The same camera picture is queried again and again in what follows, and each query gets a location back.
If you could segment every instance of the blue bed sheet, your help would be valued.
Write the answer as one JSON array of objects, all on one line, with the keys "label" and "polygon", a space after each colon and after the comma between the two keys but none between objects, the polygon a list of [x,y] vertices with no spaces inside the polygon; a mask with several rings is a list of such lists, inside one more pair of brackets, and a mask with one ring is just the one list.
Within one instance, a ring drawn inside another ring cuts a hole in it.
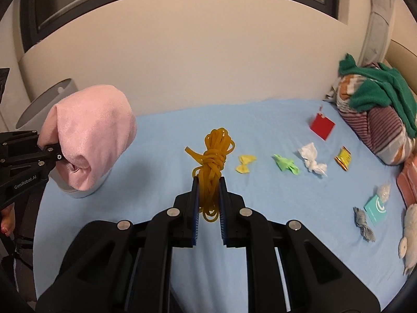
[{"label": "blue bed sheet", "polygon": [[[50,181],[41,202],[35,231],[33,263],[38,296],[54,281],[63,256],[79,230],[93,220],[133,223],[150,220],[172,206],[176,195],[190,191],[197,163],[184,152],[205,151],[204,137],[224,127],[236,143],[223,175],[228,190],[243,196],[248,207],[267,219],[300,220],[378,297],[384,308],[405,283],[398,257],[405,206],[396,186],[399,167],[385,166],[357,138],[337,110],[324,104],[336,123],[327,141],[309,129],[320,102],[269,100],[246,105],[216,105],[137,119],[138,134],[94,194],[71,198]],[[309,173],[297,154],[314,142],[317,161],[328,177]],[[346,172],[334,161],[341,146],[352,153]],[[238,156],[251,154],[249,174],[234,169]],[[295,160],[299,175],[282,172],[273,154]],[[376,243],[364,241],[354,224],[353,207],[363,207],[376,186],[391,181],[386,219],[373,227]],[[246,257],[243,249],[226,249],[219,221],[200,218],[197,246],[175,249],[172,286],[187,313],[247,311]]]}]

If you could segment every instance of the yellow knotted fabric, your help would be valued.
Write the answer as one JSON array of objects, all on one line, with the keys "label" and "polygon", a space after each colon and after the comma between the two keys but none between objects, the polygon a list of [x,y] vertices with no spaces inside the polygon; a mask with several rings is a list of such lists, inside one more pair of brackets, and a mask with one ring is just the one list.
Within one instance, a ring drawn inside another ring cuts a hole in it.
[{"label": "yellow knotted fabric", "polygon": [[185,151],[201,165],[193,170],[193,177],[199,178],[200,213],[207,221],[214,222],[218,218],[218,181],[222,176],[226,155],[233,151],[235,144],[224,128],[213,129],[204,142],[207,150],[203,155],[189,147]]}]

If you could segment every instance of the finger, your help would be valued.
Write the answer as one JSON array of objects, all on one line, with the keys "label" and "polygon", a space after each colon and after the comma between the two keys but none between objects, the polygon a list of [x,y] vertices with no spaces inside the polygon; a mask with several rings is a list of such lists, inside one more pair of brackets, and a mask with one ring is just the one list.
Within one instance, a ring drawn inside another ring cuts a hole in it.
[{"label": "finger", "polygon": [[5,209],[1,211],[1,233],[5,234],[7,237],[10,236],[10,234],[15,229],[15,204],[11,204],[10,206],[7,206]]}]

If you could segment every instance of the bolt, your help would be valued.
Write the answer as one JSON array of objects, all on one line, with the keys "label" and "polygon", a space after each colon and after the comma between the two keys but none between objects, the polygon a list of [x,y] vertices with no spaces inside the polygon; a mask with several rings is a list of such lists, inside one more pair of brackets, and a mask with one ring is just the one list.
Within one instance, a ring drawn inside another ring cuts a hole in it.
[{"label": "bolt", "polygon": [[241,216],[251,216],[252,215],[252,210],[250,208],[241,208],[239,211]]},{"label": "bolt", "polygon": [[298,231],[299,229],[301,229],[301,223],[297,220],[291,220],[288,226],[294,231]]},{"label": "bolt", "polygon": [[121,231],[126,231],[130,227],[130,222],[127,220],[122,220],[117,223],[117,228]]},{"label": "bolt", "polygon": [[168,214],[169,216],[178,216],[180,215],[180,210],[178,208],[170,208],[166,211],[166,214]]}]

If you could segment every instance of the red tag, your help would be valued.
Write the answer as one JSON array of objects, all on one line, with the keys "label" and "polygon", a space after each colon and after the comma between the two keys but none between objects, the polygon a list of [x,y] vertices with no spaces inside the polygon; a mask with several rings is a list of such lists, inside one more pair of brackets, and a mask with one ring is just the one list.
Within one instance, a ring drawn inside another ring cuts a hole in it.
[{"label": "red tag", "polygon": [[316,118],[310,128],[323,140],[327,140],[334,127],[334,122],[326,118],[323,114],[317,113]]}]

